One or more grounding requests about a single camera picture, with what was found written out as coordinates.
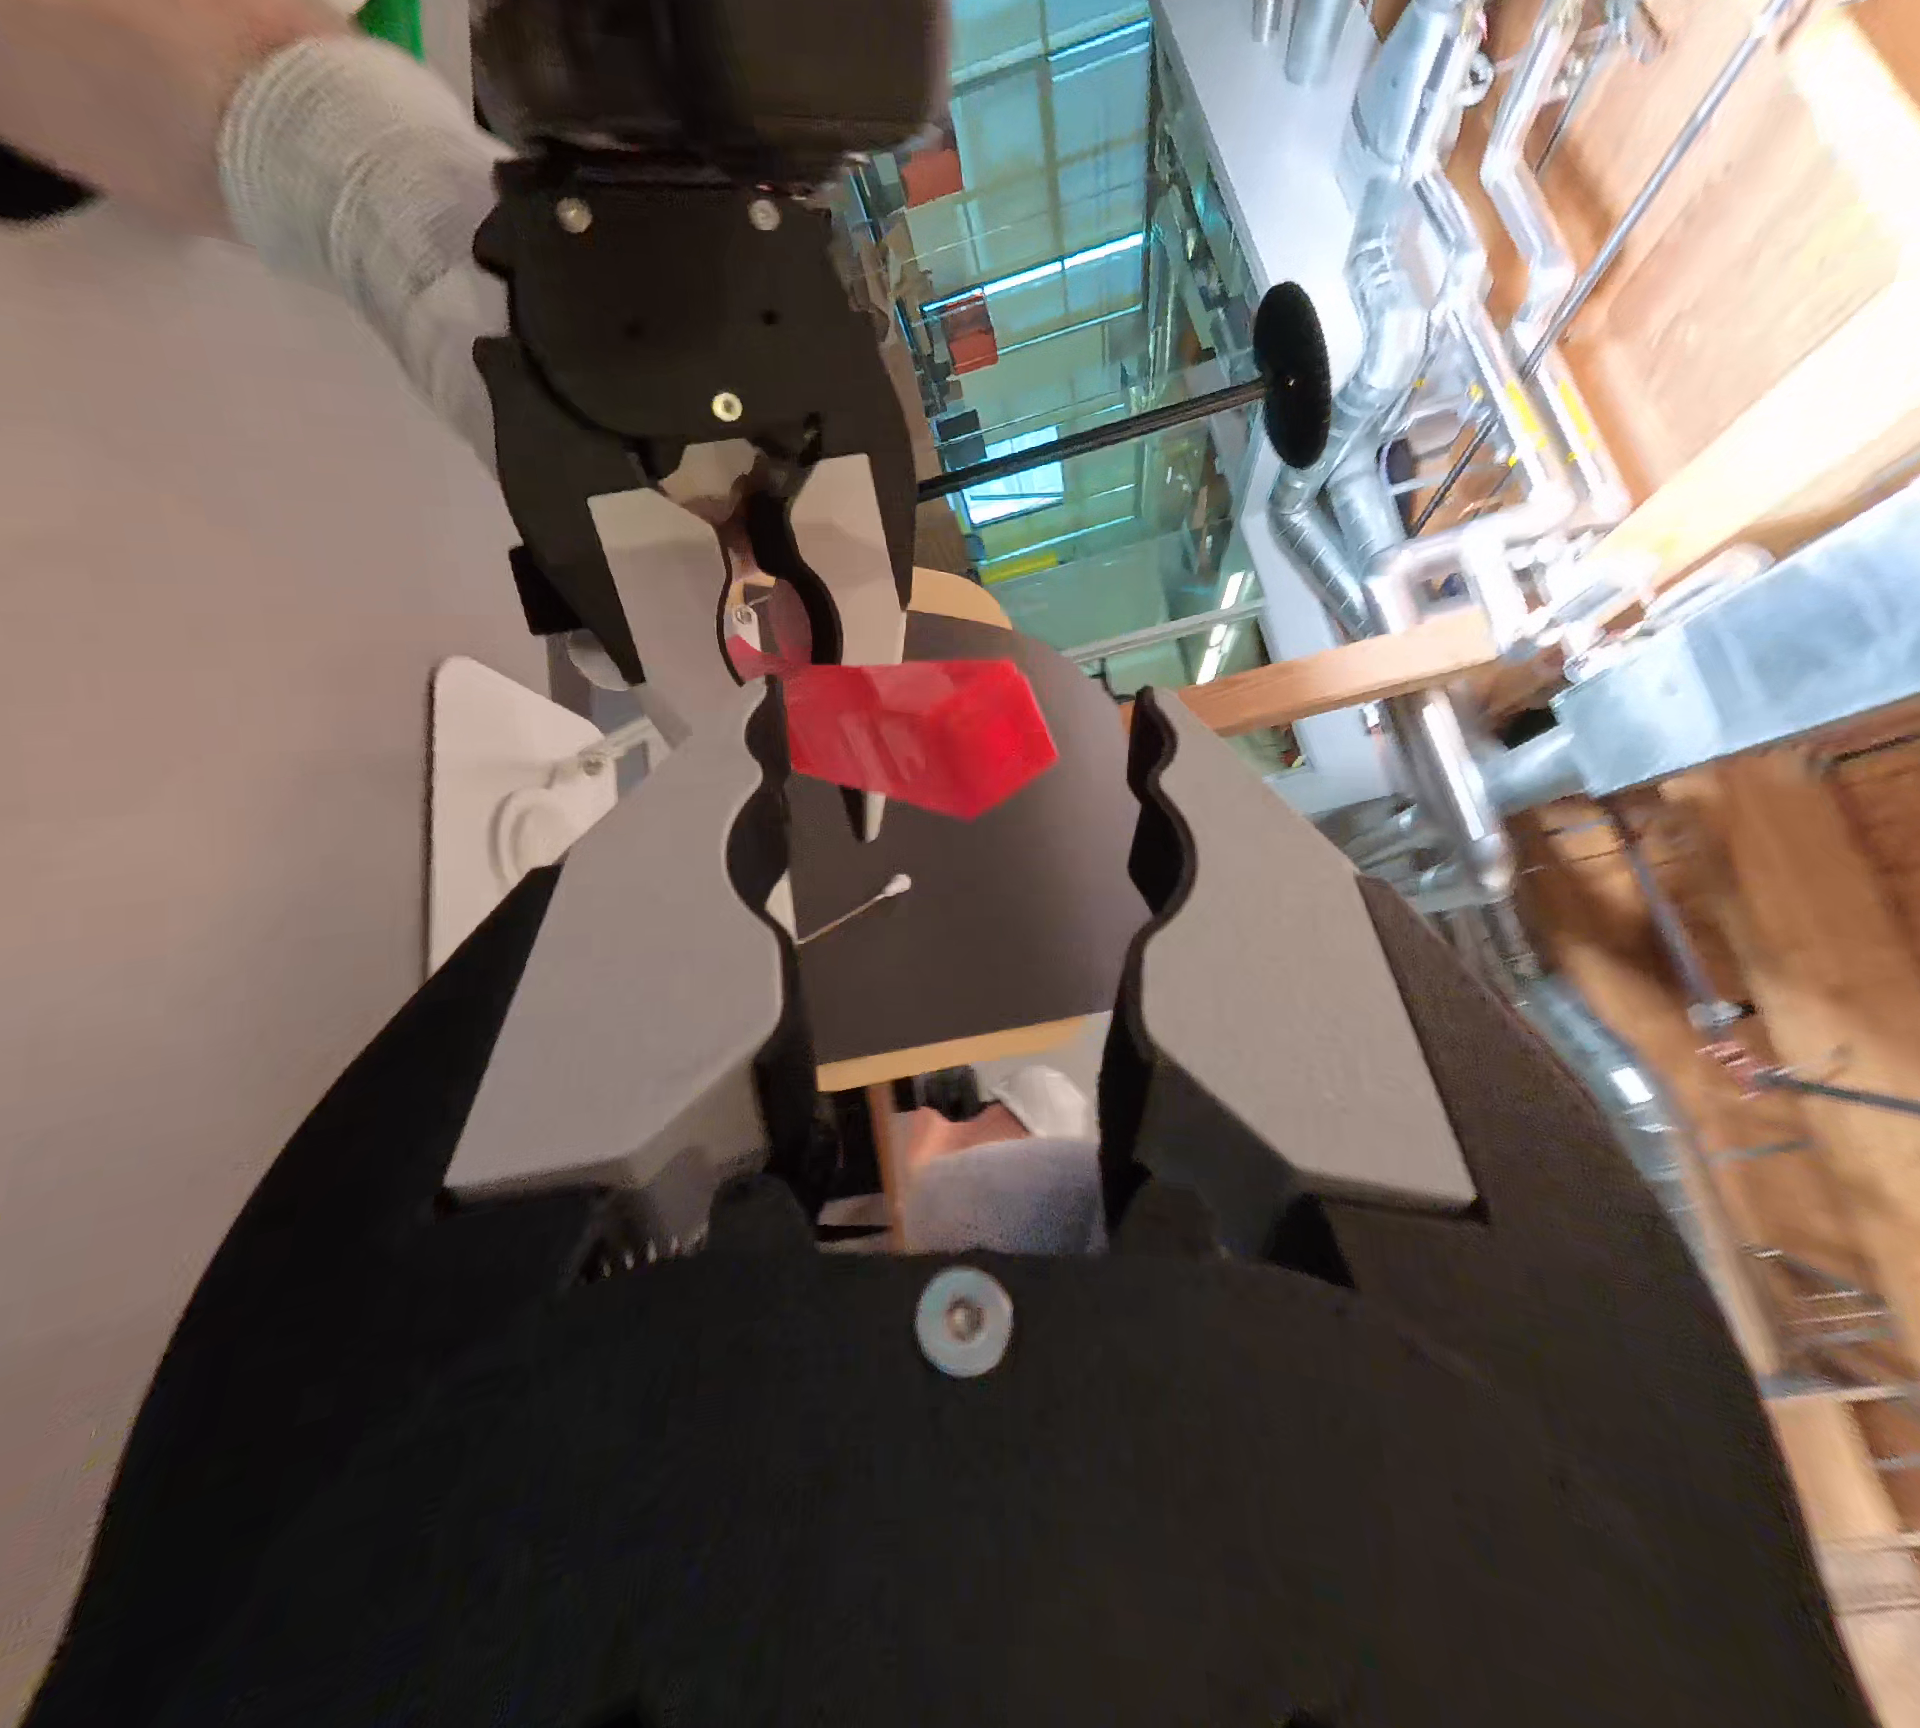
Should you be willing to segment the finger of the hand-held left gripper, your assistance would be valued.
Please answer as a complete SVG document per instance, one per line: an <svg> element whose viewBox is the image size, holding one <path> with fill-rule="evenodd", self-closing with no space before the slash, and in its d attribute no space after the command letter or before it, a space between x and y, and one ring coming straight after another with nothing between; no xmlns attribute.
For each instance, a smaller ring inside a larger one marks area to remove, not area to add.
<svg viewBox="0 0 1920 1728"><path fill-rule="evenodd" d="M759 662L899 662L907 596L869 458L813 464L755 458L750 553L764 577L755 609Z"/></svg>
<svg viewBox="0 0 1920 1728"><path fill-rule="evenodd" d="M661 486L630 486L591 502L611 585L637 650L637 703L668 742L704 735L732 708L742 687L732 668L731 547L742 486L696 498L691 506Z"/></svg>

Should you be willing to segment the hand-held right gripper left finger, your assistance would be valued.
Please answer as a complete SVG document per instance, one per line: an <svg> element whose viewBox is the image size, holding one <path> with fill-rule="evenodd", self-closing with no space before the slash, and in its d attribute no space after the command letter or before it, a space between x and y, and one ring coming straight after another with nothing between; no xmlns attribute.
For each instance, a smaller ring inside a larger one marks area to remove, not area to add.
<svg viewBox="0 0 1920 1728"><path fill-rule="evenodd" d="M568 846L449 1202L611 1191L652 1236L704 1236L719 1187L770 1173L824 1216L840 1144L773 904L787 779L787 703L764 675Z"/></svg>

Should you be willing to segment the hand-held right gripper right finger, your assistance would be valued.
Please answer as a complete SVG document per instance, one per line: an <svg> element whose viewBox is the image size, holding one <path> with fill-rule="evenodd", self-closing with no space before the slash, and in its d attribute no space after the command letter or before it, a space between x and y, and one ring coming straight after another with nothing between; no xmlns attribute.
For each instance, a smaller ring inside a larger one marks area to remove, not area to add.
<svg viewBox="0 0 1920 1728"><path fill-rule="evenodd" d="M1147 918L1100 1068L1111 1230L1147 1187L1195 1195L1219 1236L1284 1236L1309 1195L1474 1215L1353 862L1173 695L1140 695L1125 772Z"/></svg>

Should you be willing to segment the red linked cube strip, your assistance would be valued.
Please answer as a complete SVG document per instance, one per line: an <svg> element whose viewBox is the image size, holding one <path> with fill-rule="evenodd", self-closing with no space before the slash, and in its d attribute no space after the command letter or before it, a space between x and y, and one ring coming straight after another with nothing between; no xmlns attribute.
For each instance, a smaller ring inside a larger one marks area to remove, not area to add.
<svg viewBox="0 0 1920 1728"><path fill-rule="evenodd" d="M791 585L740 585L718 614L740 680L780 680L791 770L977 820L1060 761L1017 660L830 662Z"/></svg>

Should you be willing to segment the person's left forearm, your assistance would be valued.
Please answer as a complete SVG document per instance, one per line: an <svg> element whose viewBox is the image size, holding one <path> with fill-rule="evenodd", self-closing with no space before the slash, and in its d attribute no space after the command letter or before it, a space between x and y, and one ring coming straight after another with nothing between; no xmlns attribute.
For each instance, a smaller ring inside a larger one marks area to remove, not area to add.
<svg viewBox="0 0 1920 1728"><path fill-rule="evenodd" d="M223 239L236 86L334 33L352 27L315 0L0 0L0 136L160 223Z"/></svg>

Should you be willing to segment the person's left hand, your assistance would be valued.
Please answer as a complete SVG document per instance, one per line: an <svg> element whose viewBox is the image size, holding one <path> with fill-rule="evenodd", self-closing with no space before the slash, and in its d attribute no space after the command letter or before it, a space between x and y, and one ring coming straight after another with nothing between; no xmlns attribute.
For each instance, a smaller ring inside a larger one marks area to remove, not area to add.
<svg viewBox="0 0 1920 1728"><path fill-rule="evenodd" d="M439 74L364 33L301 39L257 65L217 139L233 231L274 272L330 284L487 476L473 343L506 338L508 292L473 239L506 159Z"/></svg>

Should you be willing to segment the wooden ceiling beam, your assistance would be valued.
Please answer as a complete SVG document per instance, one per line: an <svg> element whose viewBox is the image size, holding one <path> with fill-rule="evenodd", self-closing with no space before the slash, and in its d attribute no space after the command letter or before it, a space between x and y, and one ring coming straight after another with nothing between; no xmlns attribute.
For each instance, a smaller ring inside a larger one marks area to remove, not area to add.
<svg viewBox="0 0 1920 1728"><path fill-rule="evenodd" d="M1497 662L1501 650L1483 609L1443 609L1404 635L1344 640L1320 653L1262 662L1207 687L1182 687L1177 699L1212 735L1287 731L1296 721L1406 699L1451 687Z"/></svg>

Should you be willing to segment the shiny silver pipe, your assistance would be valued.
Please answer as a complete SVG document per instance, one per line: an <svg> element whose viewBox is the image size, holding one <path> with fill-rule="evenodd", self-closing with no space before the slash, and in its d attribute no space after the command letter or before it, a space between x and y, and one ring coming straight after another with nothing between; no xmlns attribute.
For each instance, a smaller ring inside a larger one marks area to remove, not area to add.
<svg viewBox="0 0 1920 1728"><path fill-rule="evenodd" d="M1483 188L1531 263L1531 296L1516 317L1525 353L1506 348L1506 332L1488 319L1483 298L1487 250L1467 223L1444 174L1420 185L1423 205L1453 240L1451 263L1462 275L1444 284L1444 325L1474 355L1483 414L1493 424L1525 498L1511 508L1478 515L1444 533L1428 533L1393 547L1371 573L1368 594L1385 635L1428 635L1423 589L1428 581L1462 577L1474 607L1487 621L1493 653L1511 653L1533 640L1520 566L1533 561L1544 539L1562 539L1574 528L1612 528L1624 515L1624 486L1612 452L1603 449L1595 418L1565 370L1555 348L1555 319L1574 296L1569 250L1545 217L1544 188L1525 167L1525 132L1533 109L1520 86L1506 90L1483 159ZM1451 687L1415 687L1385 699L1393 739L1412 766L1415 798L1451 848L1451 862L1420 880L1423 908L1467 908L1511 897L1516 851L1501 830L1493 782L1487 779Z"/></svg>

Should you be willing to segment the black pole stand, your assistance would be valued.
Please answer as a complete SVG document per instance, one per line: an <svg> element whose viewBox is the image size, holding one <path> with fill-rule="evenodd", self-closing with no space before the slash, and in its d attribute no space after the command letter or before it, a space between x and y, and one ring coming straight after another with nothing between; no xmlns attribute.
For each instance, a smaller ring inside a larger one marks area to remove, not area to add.
<svg viewBox="0 0 1920 1728"><path fill-rule="evenodd" d="M1140 444L1165 432L1187 432L1207 418L1239 408L1262 408L1279 428L1284 458L1304 452L1312 463L1331 436L1331 355L1327 330L1302 281L1279 281L1262 296L1254 317L1254 366L1255 375L1219 392L1182 396L1118 424L1074 432L1051 444L1028 444L1018 452L994 452L977 464L960 464L918 485L918 502L964 498L991 485L1018 477L1028 469L1070 464L1078 458Z"/></svg>

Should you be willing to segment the silver spiral duct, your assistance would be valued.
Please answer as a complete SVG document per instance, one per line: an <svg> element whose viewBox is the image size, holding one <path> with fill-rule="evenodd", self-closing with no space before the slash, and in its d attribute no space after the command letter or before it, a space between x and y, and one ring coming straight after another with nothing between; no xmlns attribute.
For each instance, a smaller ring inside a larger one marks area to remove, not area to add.
<svg viewBox="0 0 1920 1728"><path fill-rule="evenodd" d="M1406 594L1406 525L1385 477L1385 449L1406 396L1371 414L1334 404L1331 444L1296 464L1284 458L1267 525L1334 638L1385 638L1420 624Z"/></svg>

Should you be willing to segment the rectangular silver duct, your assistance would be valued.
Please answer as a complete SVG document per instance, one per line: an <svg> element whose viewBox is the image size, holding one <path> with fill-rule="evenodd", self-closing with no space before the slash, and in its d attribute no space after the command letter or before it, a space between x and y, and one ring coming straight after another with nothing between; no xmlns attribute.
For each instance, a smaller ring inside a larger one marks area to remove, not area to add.
<svg viewBox="0 0 1920 1728"><path fill-rule="evenodd" d="M1555 695L1578 792L1773 751L1920 691L1917 492L1867 508Z"/></svg>

